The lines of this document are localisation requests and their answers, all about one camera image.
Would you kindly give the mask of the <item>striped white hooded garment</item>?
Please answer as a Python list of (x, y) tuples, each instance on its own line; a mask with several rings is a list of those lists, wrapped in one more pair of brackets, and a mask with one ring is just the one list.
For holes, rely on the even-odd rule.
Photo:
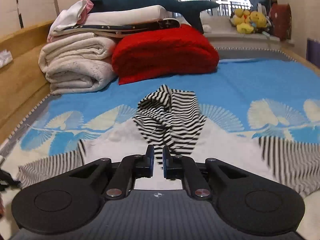
[(114, 126), (102, 134), (79, 133), (73, 146), (18, 168), (23, 187), (60, 175), (100, 158), (121, 161), (141, 154), (152, 145), (154, 180), (144, 179), (143, 189), (175, 188), (162, 177), (163, 148), (195, 161), (217, 158), (286, 185), (306, 197), (319, 190), (319, 144), (262, 135), (246, 138), (227, 129), (240, 127), (232, 113), (199, 104), (194, 92), (162, 85), (140, 100), (137, 108), (125, 105), (104, 116)]

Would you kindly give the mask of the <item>pink white folded clothes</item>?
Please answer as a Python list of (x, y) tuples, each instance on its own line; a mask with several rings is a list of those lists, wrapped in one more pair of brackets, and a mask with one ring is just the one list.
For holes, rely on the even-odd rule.
[(68, 10), (61, 11), (49, 29), (47, 42), (52, 41), (53, 32), (84, 23), (92, 9), (93, 3), (91, 0), (80, 0)]

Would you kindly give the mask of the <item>wooden bed headboard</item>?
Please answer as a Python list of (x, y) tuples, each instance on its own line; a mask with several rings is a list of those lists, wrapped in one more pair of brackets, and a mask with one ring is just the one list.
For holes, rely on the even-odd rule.
[(39, 23), (1, 38), (1, 50), (10, 51), (13, 58), (1, 68), (1, 142), (50, 92), (38, 59), (51, 24)]

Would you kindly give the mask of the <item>cream folded blanket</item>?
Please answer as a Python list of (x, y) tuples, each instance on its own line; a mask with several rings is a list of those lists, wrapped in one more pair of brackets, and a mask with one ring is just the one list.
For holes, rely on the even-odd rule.
[(111, 65), (117, 42), (94, 33), (80, 33), (47, 43), (39, 67), (52, 94), (96, 92), (116, 78)]

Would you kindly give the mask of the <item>red folded blanket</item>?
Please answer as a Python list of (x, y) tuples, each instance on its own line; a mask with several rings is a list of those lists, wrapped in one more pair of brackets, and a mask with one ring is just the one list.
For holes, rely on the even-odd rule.
[(114, 49), (112, 67), (124, 85), (172, 74), (212, 73), (219, 59), (203, 34), (182, 24), (123, 38)]

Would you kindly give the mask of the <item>blue white patterned bedspread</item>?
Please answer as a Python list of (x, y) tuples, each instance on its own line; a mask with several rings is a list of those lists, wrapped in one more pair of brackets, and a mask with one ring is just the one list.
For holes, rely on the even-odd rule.
[(319, 77), (271, 50), (220, 49), (217, 72), (175, 75), (93, 93), (49, 96), (35, 107), (2, 148), (13, 176), (32, 161), (76, 148), (132, 117), (144, 96), (165, 84), (195, 92), (205, 116), (226, 132), (275, 146), (296, 146), (297, 163), (319, 165)]

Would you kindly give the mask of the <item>crumpled plastic wrapper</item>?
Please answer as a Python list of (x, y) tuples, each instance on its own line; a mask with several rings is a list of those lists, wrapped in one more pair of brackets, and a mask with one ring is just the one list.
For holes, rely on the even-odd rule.
[(8, 50), (3, 50), (0, 52), (0, 68), (8, 65), (13, 61), (12, 54)]

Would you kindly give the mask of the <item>white folded cloth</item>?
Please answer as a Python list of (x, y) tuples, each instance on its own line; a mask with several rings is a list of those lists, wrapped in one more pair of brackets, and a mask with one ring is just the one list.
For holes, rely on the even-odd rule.
[(84, 25), (131, 25), (155, 22), (172, 16), (160, 5), (133, 10), (95, 12), (87, 15)]

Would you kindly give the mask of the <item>teal shark plush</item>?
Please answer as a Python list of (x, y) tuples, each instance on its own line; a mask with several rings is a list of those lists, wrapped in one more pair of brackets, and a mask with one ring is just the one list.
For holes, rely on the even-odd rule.
[(169, 12), (181, 14), (184, 19), (200, 33), (204, 33), (200, 13), (218, 8), (212, 1), (178, 1), (178, 0), (90, 0), (93, 3), (91, 12), (125, 11), (153, 5), (160, 5)]

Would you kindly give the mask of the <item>yellow plush toys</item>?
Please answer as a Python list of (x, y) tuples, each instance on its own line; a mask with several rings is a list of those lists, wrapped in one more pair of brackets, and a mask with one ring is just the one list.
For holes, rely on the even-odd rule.
[(234, 9), (229, 21), (240, 34), (262, 33), (271, 27), (270, 20), (262, 12), (241, 8)]

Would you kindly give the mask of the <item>purple box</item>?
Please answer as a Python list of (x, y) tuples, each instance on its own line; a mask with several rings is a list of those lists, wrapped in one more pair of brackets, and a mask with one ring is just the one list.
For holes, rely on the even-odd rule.
[(320, 42), (307, 38), (306, 59), (320, 68)]

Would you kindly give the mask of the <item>dark red bag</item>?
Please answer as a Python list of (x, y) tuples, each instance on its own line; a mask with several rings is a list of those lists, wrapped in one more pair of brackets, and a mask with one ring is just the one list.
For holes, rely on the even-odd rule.
[(289, 4), (273, 3), (269, 12), (272, 22), (272, 35), (281, 41), (291, 39), (292, 14)]

